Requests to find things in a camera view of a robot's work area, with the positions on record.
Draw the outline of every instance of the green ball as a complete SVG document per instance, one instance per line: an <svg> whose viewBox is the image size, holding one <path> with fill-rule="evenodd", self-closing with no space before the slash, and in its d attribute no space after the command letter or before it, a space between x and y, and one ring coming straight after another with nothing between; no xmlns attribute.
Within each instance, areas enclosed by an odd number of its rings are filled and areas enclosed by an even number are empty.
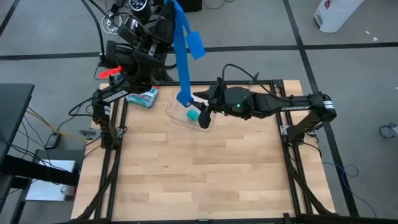
<svg viewBox="0 0 398 224"><path fill-rule="evenodd" d="M199 118L199 113L195 110L189 110L187 113L187 117L188 119L190 119L191 121L197 121Z"/></svg>

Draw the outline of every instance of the blue ribbon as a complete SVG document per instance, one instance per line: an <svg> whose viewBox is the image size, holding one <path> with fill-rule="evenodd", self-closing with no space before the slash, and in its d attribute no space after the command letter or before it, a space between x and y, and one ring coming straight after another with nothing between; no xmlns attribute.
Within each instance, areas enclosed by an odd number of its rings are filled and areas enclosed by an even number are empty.
<svg viewBox="0 0 398 224"><path fill-rule="evenodd" d="M174 51L175 51L175 61L177 63L178 78L180 79L181 91L177 95L177 100L184 106L188 107L191 105L193 100L191 96L191 84L188 71L188 57L187 50L185 48L184 31L185 28L187 32L187 44L192 57L196 60L203 57L206 52L203 47L199 32L191 32L189 28L189 23L185 17L184 11L176 0L164 0L167 4L168 1L174 2L174 12L175 12L175 30L173 34L174 38Z"/></svg>

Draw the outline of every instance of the wooden tabletop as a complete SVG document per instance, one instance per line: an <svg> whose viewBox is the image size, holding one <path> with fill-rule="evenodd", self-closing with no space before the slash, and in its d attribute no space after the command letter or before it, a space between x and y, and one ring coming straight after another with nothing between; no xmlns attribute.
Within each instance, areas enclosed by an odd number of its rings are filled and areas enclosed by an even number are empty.
<svg viewBox="0 0 398 224"><path fill-rule="evenodd" d="M298 80L284 83L287 95L302 95ZM206 88L192 86L192 91ZM152 109L128 105L113 220L274 218L285 212L294 216L275 115L244 121L217 114L207 132L187 128L165 113L178 90L179 86L160 87ZM264 91L259 86L251 90ZM294 123L306 114L293 112ZM305 142L316 145L309 136ZM318 151L303 145L300 152L308 186L333 211ZM85 159L72 218L98 190L103 157L104 149L97 149ZM299 195L304 209L300 191Z"/></svg>

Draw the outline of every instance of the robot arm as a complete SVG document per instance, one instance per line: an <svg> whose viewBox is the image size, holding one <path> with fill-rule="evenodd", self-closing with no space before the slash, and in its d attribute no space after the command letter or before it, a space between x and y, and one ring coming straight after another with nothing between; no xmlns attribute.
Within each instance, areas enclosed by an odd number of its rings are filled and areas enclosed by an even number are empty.
<svg viewBox="0 0 398 224"><path fill-rule="evenodd" d="M141 22L135 17L128 17L118 30L128 44L108 41L105 55L101 56L99 65L111 70L100 74L100 78L121 74L116 82L110 77L109 87L96 90L91 98L93 121L101 127L102 148L119 146L116 130L110 128L110 104L130 93L149 91L156 70L164 66L173 42L174 3L169 1L165 7L157 6L148 15L144 26Z"/></svg>
<svg viewBox="0 0 398 224"><path fill-rule="evenodd" d="M210 113L223 113L242 119L266 118L276 112L310 110L299 124L287 128L289 142L302 140L307 131L311 131L318 123L330 122L336 118L336 111L328 95L321 92L307 96L279 97L273 94L256 93L243 87L228 88L218 78L218 84L210 86L207 91L193 93L195 96L208 100L204 103L193 102L201 113L199 125L208 128Z"/></svg>

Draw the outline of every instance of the blue wire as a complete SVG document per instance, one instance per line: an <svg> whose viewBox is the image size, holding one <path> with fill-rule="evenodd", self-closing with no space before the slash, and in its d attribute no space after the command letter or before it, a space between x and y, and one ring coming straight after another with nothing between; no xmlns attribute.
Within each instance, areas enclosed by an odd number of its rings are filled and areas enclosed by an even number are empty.
<svg viewBox="0 0 398 224"><path fill-rule="evenodd" d="M348 176L348 177L355 178L355 177L357 177L357 176L359 175L359 169L358 169L358 167L356 167L355 165L352 165L352 164L348 164L347 166L345 166L345 168L342 168L341 166L339 166L339 165L337 165L337 164L334 164L334 163L332 163L332 162L322 162L322 163L323 163L323 164L332 165L332 166L335 166L335 167L339 168L339 169L342 171L342 175L341 175L341 176L342 176L343 183L344 183L344 186L346 187L346 189L347 189L349 192L351 192L351 194L354 195L356 198L360 199L363 203L365 203L365 204L372 210L374 217L377 218L376 212L374 211L373 207L372 207L369 203L367 203L367 201L365 201L365 199L361 198L361 197L358 196L356 193L354 193L354 192L347 186L347 183L346 183L346 181L345 181L344 176ZM355 174L349 174L349 173L347 173L346 169L349 168L349 167L354 167L354 168L356 169L356 173L355 173Z"/></svg>

